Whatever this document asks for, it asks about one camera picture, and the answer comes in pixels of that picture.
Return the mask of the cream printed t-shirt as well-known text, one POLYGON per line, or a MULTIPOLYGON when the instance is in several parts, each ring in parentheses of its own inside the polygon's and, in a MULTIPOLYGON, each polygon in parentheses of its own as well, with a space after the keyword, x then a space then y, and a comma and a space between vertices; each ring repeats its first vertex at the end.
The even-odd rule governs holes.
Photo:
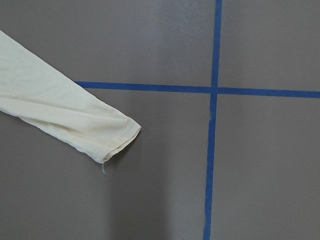
POLYGON ((0 34, 0 109, 104 164, 141 126, 6 33, 0 34))

